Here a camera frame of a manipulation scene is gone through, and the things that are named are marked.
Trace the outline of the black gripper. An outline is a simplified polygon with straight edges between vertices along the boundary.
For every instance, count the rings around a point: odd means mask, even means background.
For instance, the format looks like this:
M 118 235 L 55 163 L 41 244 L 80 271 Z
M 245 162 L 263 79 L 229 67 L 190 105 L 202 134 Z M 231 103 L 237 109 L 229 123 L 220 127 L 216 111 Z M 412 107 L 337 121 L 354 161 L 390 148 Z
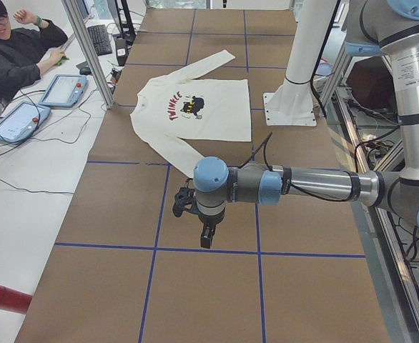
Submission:
M 225 206 L 197 207 L 197 209 L 199 211 L 199 220 L 203 223 L 200 246 L 204 249 L 210 249 L 215 235 L 215 228 L 225 217 Z

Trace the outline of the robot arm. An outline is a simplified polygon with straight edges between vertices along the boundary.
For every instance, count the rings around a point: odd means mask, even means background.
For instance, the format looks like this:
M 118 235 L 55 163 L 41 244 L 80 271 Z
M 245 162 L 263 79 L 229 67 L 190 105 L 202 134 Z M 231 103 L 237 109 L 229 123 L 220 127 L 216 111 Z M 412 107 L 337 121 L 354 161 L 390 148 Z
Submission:
M 202 247 L 210 248 L 227 203 L 276 204 L 286 194 L 361 202 L 419 227 L 419 1 L 352 1 L 345 45 L 350 54 L 382 54 L 390 60 L 402 170 L 358 174 L 254 161 L 229 167 L 216 157 L 203 158 L 194 168 L 192 197 L 203 225 Z

